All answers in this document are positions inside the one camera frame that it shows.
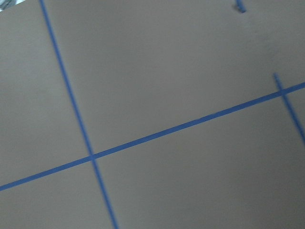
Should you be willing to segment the clear bottle black cap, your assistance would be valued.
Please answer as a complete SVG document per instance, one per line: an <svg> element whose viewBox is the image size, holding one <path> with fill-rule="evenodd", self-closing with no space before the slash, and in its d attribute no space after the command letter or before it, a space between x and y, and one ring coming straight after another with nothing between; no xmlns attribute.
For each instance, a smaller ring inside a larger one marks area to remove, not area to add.
<svg viewBox="0 0 305 229"><path fill-rule="evenodd" d="M0 0L0 10L3 11L6 8L16 5L16 0Z"/></svg>

